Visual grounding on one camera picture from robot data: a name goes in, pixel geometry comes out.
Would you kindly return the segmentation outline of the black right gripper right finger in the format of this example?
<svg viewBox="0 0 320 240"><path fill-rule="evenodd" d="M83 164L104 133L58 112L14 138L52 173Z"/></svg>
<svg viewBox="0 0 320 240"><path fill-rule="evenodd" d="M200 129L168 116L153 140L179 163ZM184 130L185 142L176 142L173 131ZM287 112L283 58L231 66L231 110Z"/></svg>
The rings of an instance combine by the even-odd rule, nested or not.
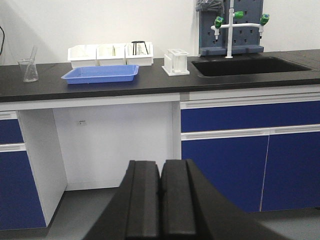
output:
<svg viewBox="0 0 320 240"><path fill-rule="evenodd" d="M219 193L191 159L165 162L161 191L164 240L286 239Z"/></svg>

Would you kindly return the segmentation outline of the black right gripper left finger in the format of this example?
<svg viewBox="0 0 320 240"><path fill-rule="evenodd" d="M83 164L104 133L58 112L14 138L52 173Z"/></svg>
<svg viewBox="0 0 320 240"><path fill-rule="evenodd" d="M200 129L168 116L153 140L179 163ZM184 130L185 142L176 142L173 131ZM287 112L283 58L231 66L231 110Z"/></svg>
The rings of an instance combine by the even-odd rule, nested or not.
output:
<svg viewBox="0 0 320 240"><path fill-rule="evenodd" d="M158 166L131 160L116 193L85 240L158 240L160 238Z"/></svg>

